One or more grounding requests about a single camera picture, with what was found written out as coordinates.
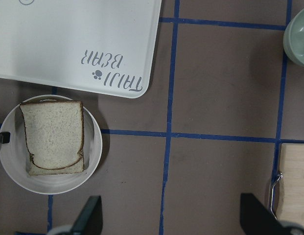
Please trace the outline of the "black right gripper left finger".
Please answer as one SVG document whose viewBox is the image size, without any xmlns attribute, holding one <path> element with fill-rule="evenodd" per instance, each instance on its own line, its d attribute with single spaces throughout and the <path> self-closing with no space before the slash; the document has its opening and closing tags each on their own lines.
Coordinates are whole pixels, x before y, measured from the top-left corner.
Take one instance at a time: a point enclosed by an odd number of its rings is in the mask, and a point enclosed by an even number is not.
<svg viewBox="0 0 304 235">
<path fill-rule="evenodd" d="M 103 228 L 101 196 L 90 196 L 74 222 L 71 235 L 100 235 Z"/>
</svg>

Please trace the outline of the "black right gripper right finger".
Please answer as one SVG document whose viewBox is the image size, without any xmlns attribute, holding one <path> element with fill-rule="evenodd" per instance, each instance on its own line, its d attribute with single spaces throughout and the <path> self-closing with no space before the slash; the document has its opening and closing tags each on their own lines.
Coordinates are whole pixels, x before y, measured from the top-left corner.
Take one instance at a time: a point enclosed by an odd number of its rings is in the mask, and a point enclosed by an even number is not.
<svg viewBox="0 0 304 235">
<path fill-rule="evenodd" d="M 240 195 L 240 225 L 246 235 L 283 235 L 283 226 L 252 193 Z"/>
</svg>

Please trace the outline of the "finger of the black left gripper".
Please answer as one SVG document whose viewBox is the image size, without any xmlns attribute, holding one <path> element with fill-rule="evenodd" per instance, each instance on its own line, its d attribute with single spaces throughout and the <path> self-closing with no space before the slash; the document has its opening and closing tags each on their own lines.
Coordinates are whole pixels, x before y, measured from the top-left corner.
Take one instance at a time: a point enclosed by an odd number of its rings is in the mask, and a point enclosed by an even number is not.
<svg viewBox="0 0 304 235">
<path fill-rule="evenodd" d="M 10 143 L 10 132 L 0 132 L 0 145 Z"/>
</svg>

